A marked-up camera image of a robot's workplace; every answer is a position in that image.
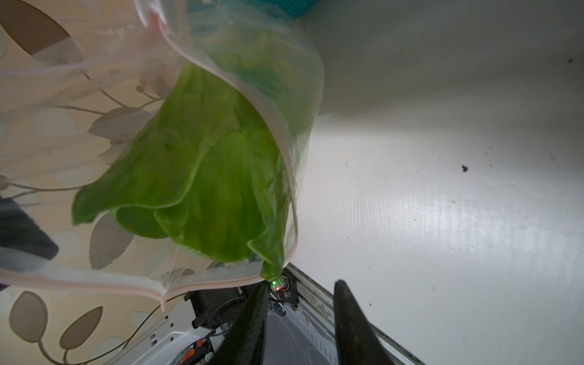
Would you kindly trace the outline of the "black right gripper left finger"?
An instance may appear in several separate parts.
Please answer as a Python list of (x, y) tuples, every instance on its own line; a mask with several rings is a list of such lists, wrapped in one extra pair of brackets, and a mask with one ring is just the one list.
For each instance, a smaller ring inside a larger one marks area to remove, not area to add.
[(262, 364), (266, 346), (266, 321), (270, 286), (255, 287), (225, 340), (211, 360), (219, 364)]

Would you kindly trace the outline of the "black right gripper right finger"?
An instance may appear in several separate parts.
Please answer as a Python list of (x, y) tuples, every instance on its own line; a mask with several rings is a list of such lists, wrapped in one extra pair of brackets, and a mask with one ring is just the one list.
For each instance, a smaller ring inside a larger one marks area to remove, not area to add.
[(394, 365), (347, 283), (338, 280), (334, 295), (335, 343), (340, 364)]

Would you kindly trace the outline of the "leafy green chinese cabbage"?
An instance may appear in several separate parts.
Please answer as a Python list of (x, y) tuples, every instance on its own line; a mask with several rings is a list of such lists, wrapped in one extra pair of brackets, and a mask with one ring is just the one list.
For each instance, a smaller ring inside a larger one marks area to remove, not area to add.
[(218, 262), (256, 255), (261, 276), (284, 266), (292, 201), (289, 172), (298, 162), (322, 100), (324, 70), (302, 36), (276, 30), (213, 33), (206, 55), (276, 108), (287, 130), (270, 125), (233, 85), (186, 62), (157, 114), (71, 208), (75, 225), (112, 212), (141, 237), (169, 238)]

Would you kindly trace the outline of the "clear pink-dotted zipper bag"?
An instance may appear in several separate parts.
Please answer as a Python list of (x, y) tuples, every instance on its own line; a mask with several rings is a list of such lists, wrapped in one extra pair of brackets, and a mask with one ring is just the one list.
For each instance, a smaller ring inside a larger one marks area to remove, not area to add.
[(276, 281), (324, 66), (311, 1), (3, 1), (1, 283)]

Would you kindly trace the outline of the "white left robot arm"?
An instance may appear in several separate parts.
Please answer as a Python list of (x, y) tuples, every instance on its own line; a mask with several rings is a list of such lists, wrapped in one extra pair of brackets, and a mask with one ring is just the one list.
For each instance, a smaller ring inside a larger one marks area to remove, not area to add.
[(144, 335), (108, 364), (176, 364), (192, 348), (196, 355), (217, 351), (239, 317), (253, 284), (190, 291)]

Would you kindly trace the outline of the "teal plastic basket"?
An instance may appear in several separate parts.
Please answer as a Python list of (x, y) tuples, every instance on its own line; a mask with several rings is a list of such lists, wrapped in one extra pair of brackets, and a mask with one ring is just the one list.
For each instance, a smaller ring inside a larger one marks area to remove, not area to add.
[(260, 2), (277, 6), (293, 19), (308, 12), (318, 0), (259, 0)]

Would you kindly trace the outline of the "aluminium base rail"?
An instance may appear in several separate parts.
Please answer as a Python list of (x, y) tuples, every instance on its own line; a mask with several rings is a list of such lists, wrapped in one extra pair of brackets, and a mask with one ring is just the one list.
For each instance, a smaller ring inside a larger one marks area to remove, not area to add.
[[(335, 343), (334, 291), (326, 290), (290, 264), (288, 286), (271, 294), (267, 363), (340, 364)], [(371, 324), (395, 364), (422, 364), (398, 342)]]

